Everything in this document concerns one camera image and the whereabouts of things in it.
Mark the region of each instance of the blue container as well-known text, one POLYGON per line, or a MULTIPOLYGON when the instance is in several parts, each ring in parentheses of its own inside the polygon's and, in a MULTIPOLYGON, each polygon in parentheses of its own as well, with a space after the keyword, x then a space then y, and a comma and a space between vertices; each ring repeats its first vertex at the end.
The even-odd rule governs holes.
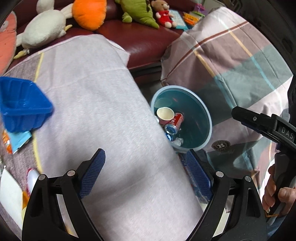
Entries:
POLYGON ((182 113, 184 121, 176 137, 183 138, 182 146, 171 145, 180 153, 189 149, 198 151, 205 147, 212 134, 212 120, 202 100, 192 91, 176 85, 158 90, 152 98, 151 110, 155 114, 158 108, 169 107, 175 113, 182 113))
POLYGON ((53 106, 32 81, 0 77, 0 111, 9 132, 25 132, 42 126, 53 106))

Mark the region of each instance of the green stuffed animal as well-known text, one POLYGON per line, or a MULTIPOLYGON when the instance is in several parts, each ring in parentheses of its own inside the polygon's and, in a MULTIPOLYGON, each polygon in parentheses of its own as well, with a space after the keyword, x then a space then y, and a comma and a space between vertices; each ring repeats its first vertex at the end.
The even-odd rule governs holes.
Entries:
POLYGON ((159 29, 159 25, 153 18, 149 0, 115 0, 121 5, 124 12, 122 22, 131 23, 135 20, 138 23, 159 29))

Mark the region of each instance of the white plush duck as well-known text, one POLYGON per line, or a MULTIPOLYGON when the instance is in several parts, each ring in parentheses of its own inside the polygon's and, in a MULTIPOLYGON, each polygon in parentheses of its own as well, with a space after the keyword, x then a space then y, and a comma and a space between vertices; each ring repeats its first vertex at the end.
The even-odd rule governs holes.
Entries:
POLYGON ((54 0, 38 0, 36 11, 38 15, 26 26, 23 33, 17 35, 17 47, 22 45, 14 59, 25 56, 30 48, 39 48, 66 34, 72 25, 66 26, 66 19, 72 18, 72 5, 61 11, 54 10, 54 0))

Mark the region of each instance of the bucket rim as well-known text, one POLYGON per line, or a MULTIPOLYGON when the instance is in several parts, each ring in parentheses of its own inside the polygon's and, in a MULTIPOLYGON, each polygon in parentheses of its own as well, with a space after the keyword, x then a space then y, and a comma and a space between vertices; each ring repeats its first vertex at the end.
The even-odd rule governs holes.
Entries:
MULTIPOLYGON (((211 136, 212 136, 212 119, 211 119, 211 116, 210 116, 210 113, 209 113, 209 110, 207 109, 206 105, 204 104, 204 102, 200 99, 200 97, 198 97, 194 92, 192 92, 191 90, 185 88, 185 87, 182 87, 182 86, 177 86, 177 85, 169 85, 169 86, 165 86, 165 87, 162 87, 160 88, 154 95, 153 95, 153 98, 151 100, 151 103, 150 103, 150 109, 152 111, 152 113, 155 115, 154 113, 154 104, 155 104, 155 101, 156 101, 156 98, 165 90, 168 90, 168 89, 177 89, 177 90, 182 90, 183 92, 187 92, 189 93, 190 95, 194 96, 199 102, 200 104, 202 105, 202 107, 204 108, 206 114, 207 114, 207 117, 208 117, 208 120, 209 120, 209 126, 210 126, 210 129, 209 129, 209 132, 208 132, 208 136, 206 138, 206 140, 198 147, 195 147, 193 148, 194 151, 198 151, 198 150, 201 150, 203 149, 206 144, 208 144, 211 136)), ((175 145, 174 143, 170 142, 171 146, 174 147, 176 150, 178 150, 179 152, 182 152, 182 153, 186 153, 189 148, 184 148, 184 147, 180 147, 180 146, 177 146, 175 145)))

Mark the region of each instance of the finger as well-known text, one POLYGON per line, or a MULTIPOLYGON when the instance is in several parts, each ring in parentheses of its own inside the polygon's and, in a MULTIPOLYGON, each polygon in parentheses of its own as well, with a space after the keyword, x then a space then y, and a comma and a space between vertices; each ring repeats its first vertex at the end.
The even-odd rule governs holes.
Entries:
POLYGON ((269 195, 269 192, 266 191, 266 189, 267 186, 265 187, 264 200, 266 201, 268 207, 272 207, 275 204, 276 200, 273 196, 269 195))
POLYGON ((264 199, 264 196, 262 198, 262 207, 265 211, 267 211, 269 209, 269 206, 268 204, 266 203, 265 199, 264 199))
POLYGON ((268 179, 266 189, 267 189, 270 196, 273 196, 274 193, 276 192, 276 184, 274 182, 274 179, 273 179, 272 175, 270 175, 270 177, 268 179))
POLYGON ((281 188, 279 190, 279 200, 284 202, 286 205, 281 211, 282 215, 287 215, 290 211, 291 207, 293 206, 295 199, 296 199, 296 189, 293 188, 281 188))
POLYGON ((272 176, 274 176, 275 167, 275 164, 273 164, 270 168, 268 168, 268 173, 272 176))

